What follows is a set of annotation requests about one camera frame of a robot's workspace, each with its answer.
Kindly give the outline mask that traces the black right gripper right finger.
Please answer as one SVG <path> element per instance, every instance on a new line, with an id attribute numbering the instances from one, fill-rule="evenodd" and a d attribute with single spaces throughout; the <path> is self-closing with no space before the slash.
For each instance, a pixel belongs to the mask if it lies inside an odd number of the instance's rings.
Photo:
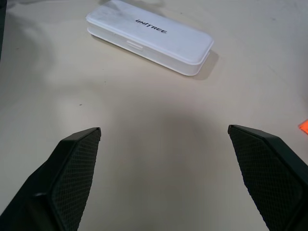
<path id="1" fill-rule="evenodd" d="M 239 125 L 228 134 L 269 231 L 308 231 L 308 165 L 275 135 Z"/>

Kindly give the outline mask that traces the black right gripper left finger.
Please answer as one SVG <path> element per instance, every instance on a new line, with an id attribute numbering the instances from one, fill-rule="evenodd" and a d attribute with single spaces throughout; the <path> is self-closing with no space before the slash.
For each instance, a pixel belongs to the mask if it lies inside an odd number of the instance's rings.
<path id="1" fill-rule="evenodd" d="M 61 140 L 0 215 L 0 231 L 77 231 L 100 139 L 100 128 L 89 128 Z"/>

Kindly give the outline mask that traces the white plastic case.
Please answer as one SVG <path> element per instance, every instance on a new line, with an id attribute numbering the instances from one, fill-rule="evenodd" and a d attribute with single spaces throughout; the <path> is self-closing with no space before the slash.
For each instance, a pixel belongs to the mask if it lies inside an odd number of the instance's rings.
<path id="1" fill-rule="evenodd" d="M 185 76 L 199 73 L 214 44 L 203 31 L 122 0 L 109 0 L 86 21 L 91 35 Z"/>

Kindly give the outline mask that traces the orange sticker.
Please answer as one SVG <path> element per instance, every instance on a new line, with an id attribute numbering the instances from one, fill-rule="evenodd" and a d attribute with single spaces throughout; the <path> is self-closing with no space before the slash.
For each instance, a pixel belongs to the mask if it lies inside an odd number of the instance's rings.
<path id="1" fill-rule="evenodd" d="M 298 125 L 298 128 L 306 133 L 308 135 L 308 119 L 306 119 L 304 122 L 302 122 L 300 125 Z"/>

